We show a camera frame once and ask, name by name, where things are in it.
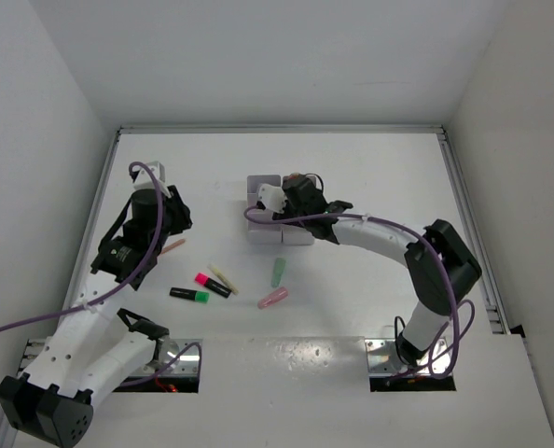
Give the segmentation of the green translucent cap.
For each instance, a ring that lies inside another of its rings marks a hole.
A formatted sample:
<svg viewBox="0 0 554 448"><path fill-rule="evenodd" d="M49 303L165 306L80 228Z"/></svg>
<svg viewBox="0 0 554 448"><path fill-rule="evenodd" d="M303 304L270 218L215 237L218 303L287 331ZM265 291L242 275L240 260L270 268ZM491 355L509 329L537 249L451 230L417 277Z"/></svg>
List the green translucent cap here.
<svg viewBox="0 0 554 448"><path fill-rule="evenodd" d="M273 263L271 280L270 280L271 286L273 288L277 288L280 286L284 275L285 266L286 266L286 260L284 258L275 259Z"/></svg>

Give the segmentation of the pink translucent cap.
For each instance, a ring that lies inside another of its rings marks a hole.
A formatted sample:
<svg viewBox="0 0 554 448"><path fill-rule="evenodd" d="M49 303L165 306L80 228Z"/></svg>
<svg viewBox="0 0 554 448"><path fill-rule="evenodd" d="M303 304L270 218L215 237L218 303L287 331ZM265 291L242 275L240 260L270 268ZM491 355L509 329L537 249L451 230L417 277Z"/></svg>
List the pink translucent cap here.
<svg viewBox="0 0 554 448"><path fill-rule="evenodd" d="M289 291L286 287L278 287L257 303L258 309L265 309L287 298Z"/></svg>

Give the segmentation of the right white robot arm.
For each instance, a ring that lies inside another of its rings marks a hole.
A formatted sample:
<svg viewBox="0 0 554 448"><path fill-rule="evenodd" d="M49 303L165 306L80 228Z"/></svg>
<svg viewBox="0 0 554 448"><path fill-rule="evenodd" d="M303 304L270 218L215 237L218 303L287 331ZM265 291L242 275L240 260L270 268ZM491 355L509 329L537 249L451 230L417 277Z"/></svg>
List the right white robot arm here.
<svg viewBox="0 0 554 448"><path fill-rule="evenodd" d="M280 187L259 187L257 203L274 220L286 220L316 239L359 247L408 269L418 303L395 337L397 356L408 366L416 367L427 354L482 275L476 257L448 221L437 219L420 235L404 225L361 215L349 202L328 201L306 175L291 175Z"/></svg>

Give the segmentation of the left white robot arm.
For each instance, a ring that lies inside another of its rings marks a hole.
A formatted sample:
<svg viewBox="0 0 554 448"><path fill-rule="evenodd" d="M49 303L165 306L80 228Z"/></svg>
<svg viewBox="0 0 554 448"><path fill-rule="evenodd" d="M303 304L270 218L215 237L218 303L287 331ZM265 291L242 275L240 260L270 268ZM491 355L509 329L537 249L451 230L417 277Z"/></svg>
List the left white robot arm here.
<svg viewBox="0 0 554 448"><path fill-rule="evenodd" d="M159 359L167 328L125 309L156 266L168 237L190 229L176 186L138 189L104 235L74 305L39 355L0 383L10 426L57 447L74 447L95 409L135 370ZM82 306L90 301L96 305Z"/></svg>

